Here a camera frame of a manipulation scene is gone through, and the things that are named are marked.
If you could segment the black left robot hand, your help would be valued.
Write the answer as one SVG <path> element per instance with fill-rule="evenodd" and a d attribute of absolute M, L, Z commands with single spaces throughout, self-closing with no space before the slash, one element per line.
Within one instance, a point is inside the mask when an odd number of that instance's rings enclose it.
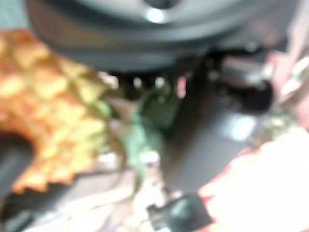
<path fill-rule="evenodd" d="M 166 185 L 193 192 L 244 149 L 275 103 L 266 62 L 297 0 L 28 0 L 51 49 L 118 78 Z"/>

